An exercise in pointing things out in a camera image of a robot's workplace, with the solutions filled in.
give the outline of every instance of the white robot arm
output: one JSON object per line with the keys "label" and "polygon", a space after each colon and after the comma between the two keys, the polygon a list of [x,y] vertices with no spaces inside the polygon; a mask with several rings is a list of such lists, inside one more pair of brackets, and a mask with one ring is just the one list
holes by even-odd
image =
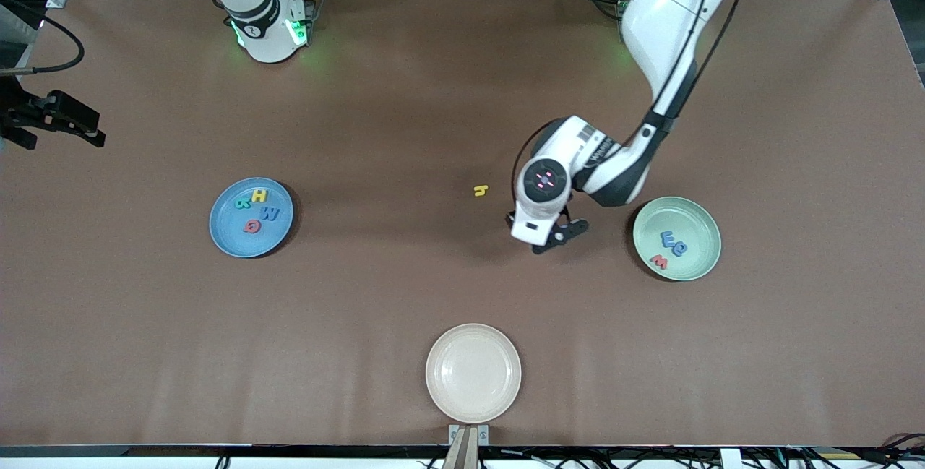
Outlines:
{"label": "white robot arm", "polygon": [[314,2],[219,0],[231,17],[238,44],[261,63],[277,63],[308,42]]}
{"label": "white robot arm", "polygon": [[621,31],[652,87],[652,106],[625,146],[577,116],[548,123],[516,178],[512,236],[541,253],[584,232],[584,220],[557,225],[560,215],[568,218],[572,189],[605,207],[633,202],[694,86],[694,47],[721,1],[629,1]]}

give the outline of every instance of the white plate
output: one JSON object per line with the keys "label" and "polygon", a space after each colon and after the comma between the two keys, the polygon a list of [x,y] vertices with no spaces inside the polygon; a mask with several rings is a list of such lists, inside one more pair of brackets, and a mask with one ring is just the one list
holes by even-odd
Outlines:
{"label": "white plate", "polygon": [[520,379],[515,345],[486,324],[460,324],[446,331],[427,355],[430,398],[460,423],[498,418],[515,401]]}

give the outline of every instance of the green plate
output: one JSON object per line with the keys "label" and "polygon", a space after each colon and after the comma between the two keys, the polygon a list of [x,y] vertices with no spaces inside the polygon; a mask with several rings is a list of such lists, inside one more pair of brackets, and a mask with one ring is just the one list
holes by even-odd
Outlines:
{"label": "green plate", "polygon": [[[668,242],[674,247],[665,246],[663,232],[671,232]],[[675,281],[704,277],[719,261],[723,248],[713,216],[690,199],[677,196],[654,199],[639,211],[633,224],[633,244],[652,272]]]}

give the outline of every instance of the brown table surface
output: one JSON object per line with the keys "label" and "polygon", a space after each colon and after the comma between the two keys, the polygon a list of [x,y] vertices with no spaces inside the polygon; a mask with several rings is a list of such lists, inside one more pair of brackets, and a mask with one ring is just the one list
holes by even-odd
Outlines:
{"label": "brown table surface", "polygon": [[[522,141],[570,113],[622,140],[650,100],[587,0],[327,0],[278,65],[209,0],[56,17],[87,58],[23,83],[99,110],[108,139],[4,150],[2,443],[445,442],[423,367],[467,322],[522,359],[496,443],[925,429],[925,93],[886,1],[743,0],[637,203],[576,197],[591,232],[542,256],[503,224]],[[40,39],[36,64],[72,52]],[[207,221],[247,176],[303,211],[244,261]],[[627,247],[665,195],[723,232],[696,282]]]}

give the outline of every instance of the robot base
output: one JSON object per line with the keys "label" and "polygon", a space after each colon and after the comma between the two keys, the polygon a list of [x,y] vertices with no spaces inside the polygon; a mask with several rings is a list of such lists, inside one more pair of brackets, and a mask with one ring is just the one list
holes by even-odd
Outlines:
{"label": "robot base", "polygon": [[261,63],[284,61],[311,40],[314,1],[280,0],[280,17],[261,38],[249,38],[238,32],[238,44]]}

